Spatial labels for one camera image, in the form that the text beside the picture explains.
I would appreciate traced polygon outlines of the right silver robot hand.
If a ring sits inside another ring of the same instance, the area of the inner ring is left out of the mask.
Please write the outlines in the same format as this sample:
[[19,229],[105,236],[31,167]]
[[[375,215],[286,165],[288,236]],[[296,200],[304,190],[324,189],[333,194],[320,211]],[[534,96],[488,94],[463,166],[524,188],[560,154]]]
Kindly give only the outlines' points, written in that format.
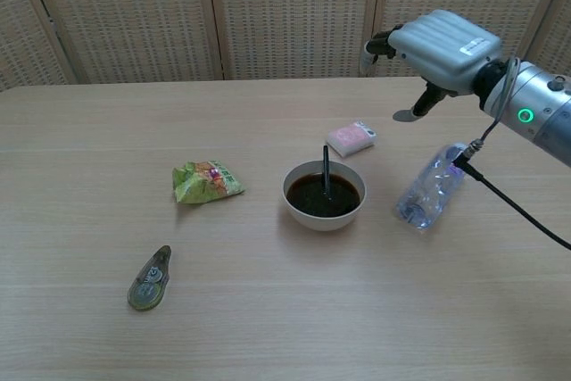
[[368,40],[359,72],[367,75],[380,57],[400,58],[426,82],[409,109],[394,114],[412,122],[428,114],[446,96],[471,95],[481,80],[506,73],[501,39],[454,12],[434,10]]

